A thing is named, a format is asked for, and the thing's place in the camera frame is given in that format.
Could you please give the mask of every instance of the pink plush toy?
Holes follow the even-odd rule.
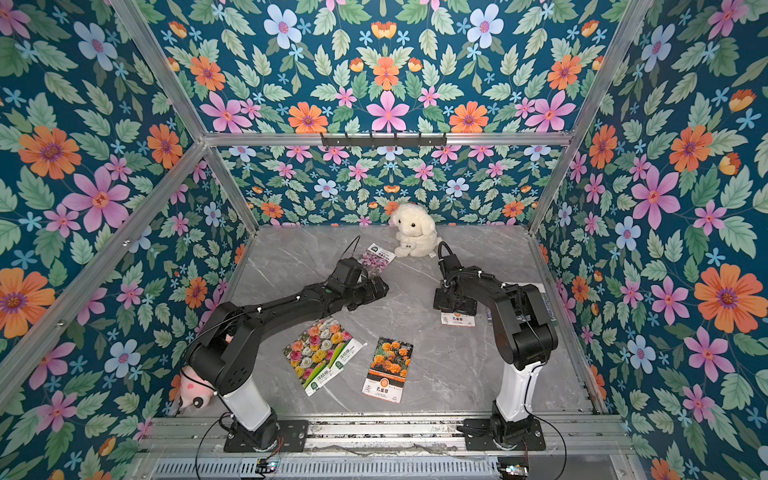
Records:
[[[195,371],[192,370],[192,367],[185,366],[182,370],[186,376],[181,376],[181,408],[194,405],[197,408],[202,409],[210,403],[210,398],[214,396],[213,386],[208,388],[207,386],[201,385],[200,383],[203,383],[204,385],[210,385],[210,383],[200,378]]]

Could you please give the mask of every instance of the white plush dog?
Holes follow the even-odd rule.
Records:
[[[399,229],[397,240],[400,240],[400,246],[395,248],[398,257],[423,257],[442,242],[435,232],[435,221],[424,207],[400,205],[392,214],[392,222]]]

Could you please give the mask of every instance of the gray marble surface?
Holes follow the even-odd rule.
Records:
[[[371,243],[394,250],[394,227],[263,227],[247,259],[232,301],[247,305],[274,300],[302,286],[322,281],[333,271],[347,244],[361,235],[358,253]],[[500,280],[541,282],[521,227],[439,227],[438,235],[465,266],[477,265]],[[389,294],[353,313],[334,315],[344,329],[367,345],[334,379],[311,397],[296,380],[283,348],[305,326],[296,326],[261,344],[254,376],[264,398],[278,414],[341,412],[484,412],[491,408],[501,384],[503,361],[492,338],[492,325],[478,307],[474,328],[443,326],[432,309],[441,279],[437,258],[398,258],[382,273]],[[402,401],[399,404],[361,393],[367,367],[380,336],[414,345]],[[568,358],[556,349],[541,370],[533,396],[535,411],[591,409],[591,403]],[[183,415],[216,415],[210,406]]]

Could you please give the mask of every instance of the plush toy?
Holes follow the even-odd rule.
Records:
[[[214,396],[213,386],[210,388],[205,386],[210,385],[210,383],[200,378],[190,366],[185,366],[182,371],[186,376],[181,376],[181,387],[179,388],[181,408],[194,405],[202,409],[204,406],[207,406],[210,403],[210,398]]]
[[[399,229],[395,248],[398,257],[423,257],[433,251],[442,238],[435,232],[435,221],[424,207],[403,204],[392,214],[392,222]]]

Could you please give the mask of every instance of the marigold seed packet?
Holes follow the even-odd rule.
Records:
[[[412,354],[411,343],[379,338],[362,392],[388,402],[400,403]]]
[[[329,316],[318,320],[296,342],[283,349],[299,384],[311,396],[342,371],[362,348],[362,343]]]

